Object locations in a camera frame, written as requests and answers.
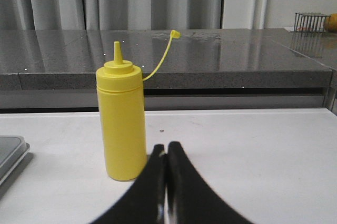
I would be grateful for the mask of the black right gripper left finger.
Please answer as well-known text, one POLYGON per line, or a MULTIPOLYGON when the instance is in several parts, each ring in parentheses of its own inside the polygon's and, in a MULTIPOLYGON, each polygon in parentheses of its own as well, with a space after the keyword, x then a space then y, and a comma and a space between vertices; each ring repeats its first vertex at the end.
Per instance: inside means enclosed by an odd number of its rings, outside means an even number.
POLYGON ((128 191, 93 223, 164 223, 166 153, 155 145, 128 191))

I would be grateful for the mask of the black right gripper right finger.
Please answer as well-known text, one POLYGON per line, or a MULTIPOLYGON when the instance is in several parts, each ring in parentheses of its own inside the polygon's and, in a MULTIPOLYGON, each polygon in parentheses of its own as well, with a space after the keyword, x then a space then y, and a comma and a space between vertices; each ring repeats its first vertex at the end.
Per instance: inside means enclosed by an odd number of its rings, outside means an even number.
POLYGON ((169 143, 167 162, 169 223, 250 223, 212 190, 180 142, 169 143))

